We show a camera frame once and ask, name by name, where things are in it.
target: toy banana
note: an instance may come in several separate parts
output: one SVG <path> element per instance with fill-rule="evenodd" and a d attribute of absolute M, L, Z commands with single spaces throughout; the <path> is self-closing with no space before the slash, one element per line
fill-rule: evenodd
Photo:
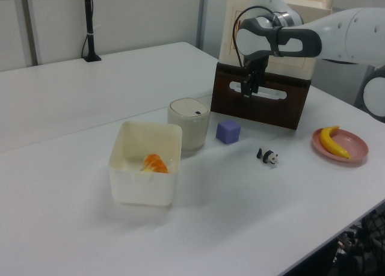
<path fill-rule="evenodd" d="M 330 137 L 330 134 L 335 130 L 338 130 L 339 126 L 334 127 L 325 127 L 321 130 L 321 134 L 319 135 L 319 140 L 324 148 L 331 154 L 343 158 L 350 158 L 348 151 L 346 151 L 343 147 L 333 141 Z"/>

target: black cable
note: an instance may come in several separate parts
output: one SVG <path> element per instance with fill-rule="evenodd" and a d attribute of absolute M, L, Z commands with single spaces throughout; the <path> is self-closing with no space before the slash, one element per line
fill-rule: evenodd
<path fill-rule="evenodd" d="M 91 19 L 93 18 L 93 16 L 94 16 L 94 0 L 91 0 Z M 83 58 L 84 47 L 85 47 L 85 43 L 87 42 L 87 40 L 88 40 L 88 35 L 85 36 L 85 39 L 83 42 L 81 58 Z"/>
<path fill-rule="evenodd" d="M 274 12 L 272 10 L 270 10 L 269 8 L 267 7 L 263 7 L 261 5 L 254 5 L 252 7 L 248 7 L 246 8 L 244 11 L 242 11 L 239 16 L 235 19 L 234 21 L 234 24 L 233 24 L 233 42 L 234 42 L 234 47 L 235 47 L 235 51 L 236 51 L 236 55 L 238 56 L 238 61 L 239 61 L 239 65 L 241 67 L 243 67 L 242 65 L 242 61 L 241 61 L 241 56 L 239 55 L 239 51 L 238 51 L 238 47 L 236 45 L 236 41 L 235 41 L 235 26 L 236 26 L 236 23 L 238 22 L 239 18 L 246 12 L 246 11 L 249 11 L 249 10 L 252 10 L 254 8 L 261 8 L 263 10 L 267 10 L 268 12 L 270 12 L 271 14 L 275 15 Z"/>

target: plate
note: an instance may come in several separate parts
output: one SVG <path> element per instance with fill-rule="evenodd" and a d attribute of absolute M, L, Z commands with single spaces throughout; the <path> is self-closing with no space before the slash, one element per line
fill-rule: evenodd
<path fill-rule="evenodd" d="M 324 156 L 341 162 L 357 162 L 361 161 L 369 153 L 368 145 L 358 136 L 347 130 L 338 129 L 330 136 L 334 142 L 348 151 L 350 158 L 343 158 L 329 153 L 319 140 L 319 134 L 322 129 L 318 129 L 313 133 L 312 142 L 314 147 Z"/>

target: black pole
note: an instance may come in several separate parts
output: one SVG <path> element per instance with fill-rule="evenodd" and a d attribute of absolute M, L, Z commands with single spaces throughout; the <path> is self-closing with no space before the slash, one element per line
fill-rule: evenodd
<path fill-rule="evenodd" d="M 93 7 L 91 0 L 84 0 L 85 3 L 85 21 L 87 23 L 87 41 L 88 55 L 83 57 L 86 62 L 101 61 L 102 59 L 95 53 L 94 29 L 92 24 Z"/>

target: toy panda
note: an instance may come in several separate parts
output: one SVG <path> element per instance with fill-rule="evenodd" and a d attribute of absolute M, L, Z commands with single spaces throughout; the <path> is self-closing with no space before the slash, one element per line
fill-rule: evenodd
<path fill-rule="evenodd" d="M 278 154 L 275 154 L 269 149 L 259 148 L 257 158 L 260 159 L 261 157 L 263 157 L 262 160 L 265 164 L 268 162 L 272 164 L 278 164 Z"/>

